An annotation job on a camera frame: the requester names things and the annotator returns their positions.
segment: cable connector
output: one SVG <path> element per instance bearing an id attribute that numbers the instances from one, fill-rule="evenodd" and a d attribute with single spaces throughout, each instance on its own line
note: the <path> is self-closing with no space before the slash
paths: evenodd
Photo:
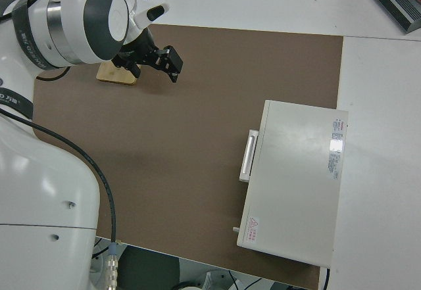
<path id="1" fill-rule="evenodd" d="M 118 276 L 118 260 L 117 255 L 110 254 L 107 258 L 105 271 L 105 289 L 116 290 L 117 289 L 117 276 Z"/>

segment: metal handle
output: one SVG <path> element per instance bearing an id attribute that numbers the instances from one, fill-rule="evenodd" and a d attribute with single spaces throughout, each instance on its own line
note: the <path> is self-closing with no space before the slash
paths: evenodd
<path id="1" fill-rule="evenodd" d="M 250 180 L 251 165 L 253 163 L 253 157 L 255 155 L 257 136 L 259 131 L 249 130 L 249 137 L 247 138 L 247 145 L 245 147 L 243 164 L 241 165 L 241 172 L 239 174 L 239 180 L 246 183 Z"/>

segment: white device box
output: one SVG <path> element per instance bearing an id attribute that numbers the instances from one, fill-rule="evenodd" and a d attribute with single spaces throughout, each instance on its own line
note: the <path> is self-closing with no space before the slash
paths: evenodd
<path id="1" fill-rule="evenodd" d="M 257 144 L 246 147 L 253 162 L 243 161 L 252 167 L 237 245 L 330 268 L 347 120 L 345 111 L 265 102 Z"/>

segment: brown table mat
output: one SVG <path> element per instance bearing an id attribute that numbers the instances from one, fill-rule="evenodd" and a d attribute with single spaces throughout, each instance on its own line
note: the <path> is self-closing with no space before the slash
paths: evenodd
<path id="1" fill-rule="evenodd" d="M 184 60 L 177 84 L 147 66 L 134 87 L 96 80 L 98 65 L 77 66 L 59 81 L 37 81 L 34 121 L 103 169 L 123 242 L 316 289 L 318 267 L 238 247 L 232 227 L 247 191 L 238 177 L 248 130 L 259 128 L 264 100 L 335 108 L 342 37 L 151 29 Z M 101 188 L 97 234 L 109 233 Z"/>

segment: screw hole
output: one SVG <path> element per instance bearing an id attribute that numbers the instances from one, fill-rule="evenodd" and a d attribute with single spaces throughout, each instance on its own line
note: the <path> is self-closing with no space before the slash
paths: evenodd
<path id="1" fill-rule="evenodd" d="M 59 236 L 57 235 L 57 234 L 51 234 L 50 235 L 50 239 L 51 239 L 51 241 L 52 242 L 56 242 L 56 241 L 58 241 L 59 240 Z"/>

